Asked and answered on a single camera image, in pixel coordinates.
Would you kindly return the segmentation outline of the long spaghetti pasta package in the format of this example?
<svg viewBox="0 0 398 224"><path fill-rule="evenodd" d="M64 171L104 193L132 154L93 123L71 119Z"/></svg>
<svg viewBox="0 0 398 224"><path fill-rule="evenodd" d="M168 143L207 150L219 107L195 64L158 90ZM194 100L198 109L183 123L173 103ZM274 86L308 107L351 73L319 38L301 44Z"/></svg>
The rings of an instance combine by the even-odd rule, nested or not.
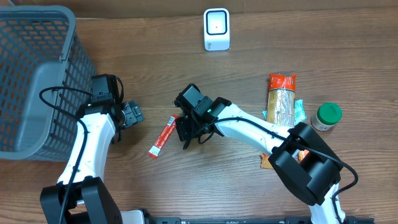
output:
<svg viewBox="0 0 398 224"><path fill-rule="evenodd" d="M294 122L296 75L285 76L280 73L269 74L267 110L263 115L267 122L281 121L288 116Z"/></svg>

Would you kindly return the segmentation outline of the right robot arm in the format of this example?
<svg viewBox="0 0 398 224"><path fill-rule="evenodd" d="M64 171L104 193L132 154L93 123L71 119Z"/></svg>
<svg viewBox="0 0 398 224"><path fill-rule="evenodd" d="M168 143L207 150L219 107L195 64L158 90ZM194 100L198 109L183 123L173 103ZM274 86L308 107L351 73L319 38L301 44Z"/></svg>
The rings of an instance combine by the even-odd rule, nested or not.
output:
<svg viewBox="0 0 398 224"><path fill-rule="evenodd" d="M309 206L312 223L345 223L338 201L343 163L309 125L269 123L225 98L211 100L192 83L174 104L183 113L177 132L185 147L204 134L240 140L268 157L285 187Z"/></svg>

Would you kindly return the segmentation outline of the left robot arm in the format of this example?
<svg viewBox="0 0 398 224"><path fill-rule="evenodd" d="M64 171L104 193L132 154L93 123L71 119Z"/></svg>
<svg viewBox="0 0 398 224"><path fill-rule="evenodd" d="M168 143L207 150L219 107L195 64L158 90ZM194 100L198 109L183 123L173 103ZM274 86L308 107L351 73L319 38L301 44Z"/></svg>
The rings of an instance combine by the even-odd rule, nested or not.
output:
<svg viewBox="0 0 398 224"><path fill-rule="evenodd" d="M88 99L76 113L52 108L77 122L68 163L57 184L45 187L40 204L48 223L146 223L143 210L120 211L104 182L108 149L121 140L121 131L144 120L137 103L124 100L124 87L115 75L91 78Z"/></svg>

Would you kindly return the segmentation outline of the teal wet wipes pack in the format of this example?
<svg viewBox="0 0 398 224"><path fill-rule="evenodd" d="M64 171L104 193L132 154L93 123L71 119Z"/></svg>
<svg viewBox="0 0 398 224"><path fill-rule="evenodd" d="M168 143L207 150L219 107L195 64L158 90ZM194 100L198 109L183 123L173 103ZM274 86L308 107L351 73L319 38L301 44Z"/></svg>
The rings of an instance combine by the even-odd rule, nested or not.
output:
<svg viewBox="0 0 398 224"><path fill-rule="evenodd" d="M278 124L280 126L290 126L294 127L298 125L299 123L304 123L307 119L307 116L305 114L305 110L303 107L303 100L295 100L294 104L294 122L292 123L292 118L288 116L287 119L282 119L281 121L273 121L272 123Z"/></svg>

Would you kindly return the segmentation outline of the red stick packet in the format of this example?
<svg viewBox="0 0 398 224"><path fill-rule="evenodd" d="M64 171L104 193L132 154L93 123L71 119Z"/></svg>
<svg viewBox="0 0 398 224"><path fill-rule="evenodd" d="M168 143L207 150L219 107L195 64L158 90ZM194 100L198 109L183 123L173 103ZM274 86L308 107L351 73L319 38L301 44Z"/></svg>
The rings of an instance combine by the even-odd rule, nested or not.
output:
<svg viewBox="0 0 398 224"><path fill-rule="evenodd" d="M161 134L157 138L156 142L154 145L149 149L148 155L153 158L157 159L159 156L159 153L161 149L164 147L165 143L173 133L174 129L176 128L176 119L178 116L176 114L173 114L167 124L165 125L165 128L162 130Z"/></svg>

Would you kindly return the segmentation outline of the green lid jar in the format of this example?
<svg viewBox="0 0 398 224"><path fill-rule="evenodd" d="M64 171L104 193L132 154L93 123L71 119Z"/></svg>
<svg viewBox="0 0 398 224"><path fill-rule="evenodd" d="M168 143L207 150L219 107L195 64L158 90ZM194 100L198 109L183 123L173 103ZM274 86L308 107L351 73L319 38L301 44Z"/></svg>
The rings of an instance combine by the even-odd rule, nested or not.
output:
<svg viewBox="0 0 398 224"><path fill-rule="evenodd" d="M312 115L312 126L319 131L327 131L337 124L342 118L343 112L339 105L332 102L322 104Z"/></svg>

